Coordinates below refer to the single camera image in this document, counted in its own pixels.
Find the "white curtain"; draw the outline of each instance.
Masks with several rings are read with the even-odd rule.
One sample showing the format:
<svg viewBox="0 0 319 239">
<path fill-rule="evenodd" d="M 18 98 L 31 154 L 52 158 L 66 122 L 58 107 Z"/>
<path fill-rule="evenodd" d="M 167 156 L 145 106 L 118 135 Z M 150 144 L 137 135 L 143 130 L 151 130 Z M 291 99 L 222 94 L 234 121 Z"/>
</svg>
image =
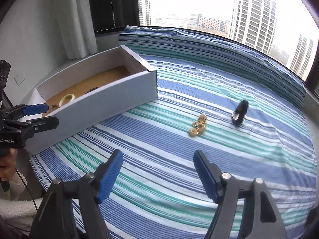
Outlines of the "white curtain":
<svg viewBox="0 0 319 239">
<path fill-rule="evenodd" d="M 96 53 L 89 0 L 54 0 L 54 5 L 68 58 Z"/>
</svg>

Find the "cardboard box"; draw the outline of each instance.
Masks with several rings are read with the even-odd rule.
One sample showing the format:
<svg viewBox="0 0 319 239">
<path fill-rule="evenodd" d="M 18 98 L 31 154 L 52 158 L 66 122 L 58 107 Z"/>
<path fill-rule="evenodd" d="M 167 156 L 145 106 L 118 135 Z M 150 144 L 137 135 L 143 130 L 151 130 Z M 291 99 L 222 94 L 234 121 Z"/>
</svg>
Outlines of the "cardboard box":
<svg viewBox="0 0 319 239">
<path fill-rule="evenodd" d="M 86 93 L 95 87 L 99 88 Z M 76 98 L 47 114 L 56 116 L 59 126 L 26 141 L 26 150 L 31 154 L 36 155 L 105 119 L 155 100 L 156 69 L 128 47 L 116 47 L 54 74 L 36 87 L 29 104 L 47 102 L 50 107 L 68 93 Z"/>
</svg>

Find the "cream bangle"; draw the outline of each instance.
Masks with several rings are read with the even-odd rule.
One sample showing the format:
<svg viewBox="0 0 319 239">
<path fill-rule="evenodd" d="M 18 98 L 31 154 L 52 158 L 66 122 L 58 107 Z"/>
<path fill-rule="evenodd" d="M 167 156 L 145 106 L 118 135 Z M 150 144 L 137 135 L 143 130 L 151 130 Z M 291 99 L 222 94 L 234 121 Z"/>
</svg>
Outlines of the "cream bangle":
<svg viewBox="0 0 319 239">
<path fill-rule="evenodd" d="M 62 107 L 63 103 L 65 102 L 65 100 L 70 99 L 70 101 L 73 101 L 75 99 L 75 96 L 73 93 L 69 93 L 66 96 L 64 96 L 61 101 L 59 102 L 59 107 Z"/>
</svg>

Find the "electrical outlet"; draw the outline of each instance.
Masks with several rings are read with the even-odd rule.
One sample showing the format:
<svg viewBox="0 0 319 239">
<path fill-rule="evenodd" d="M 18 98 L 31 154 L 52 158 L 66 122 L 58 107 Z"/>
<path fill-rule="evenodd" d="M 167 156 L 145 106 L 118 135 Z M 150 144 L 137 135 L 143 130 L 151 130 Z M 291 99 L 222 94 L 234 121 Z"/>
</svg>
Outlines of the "electrical outlet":
<svg viewBox="0 0 319 239">
<path fill-rule="evenodd" d="M 25 76 L 23 73 L 19 73 L 14 77 L 17 85 L 20 85 L 24 80 L 25 80 Z"/>
</svg>

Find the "cable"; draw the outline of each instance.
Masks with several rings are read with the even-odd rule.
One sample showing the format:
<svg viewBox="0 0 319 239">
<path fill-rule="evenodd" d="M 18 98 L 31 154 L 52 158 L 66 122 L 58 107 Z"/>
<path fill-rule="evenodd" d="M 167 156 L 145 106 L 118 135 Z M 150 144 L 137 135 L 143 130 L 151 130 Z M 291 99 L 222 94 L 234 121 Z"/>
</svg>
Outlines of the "cable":
<svg viewBox="0 0 319 239">
<path fill-rule="evenodd" d="M 19 230 L 21 230 L 21 231 L 23 231 L 23 232 L 27 232 L 27 233 L 31 232 L 30 230 L 24 230 L 24 229 L 22 229 L 22 228 L 19 228 L 19 227 L 15 227 L 15 226 L 13 226 L 13 225 L 10 225 L 10 224 L 8 224 L 8 223 L 7 223 L 7 225 L 8 225 L 8 226 L 11 226 L 11 227 L 13 227 L 13 228 L 15 228 L 15 229 L 19 229 Z"/>
<path fill-rule="evenodd" d="M 31 192 L 29 191 L 29 189 L 28 189 L 27 185 L 25 184 L 24 180 L 22 179 L 22 177 L 21 177 L 21 175 L 19 174 L 19 172 L 17 171 L 17 169 L 16 169 L 16 173 L 19 175 L 19 177 L 20 177 L 21 181 L 23 182 L 23 185 L 26 187 L 26 189 L 27 189 L 28 193 L 30 194 L 31 199 L 33 200 L 33 203 L 34 203 L 35 209 L 38 211 L 37 204 L 35 203 L 35 200 L 33 199 L 32 195 L 31 195 Z"/>
</svg>

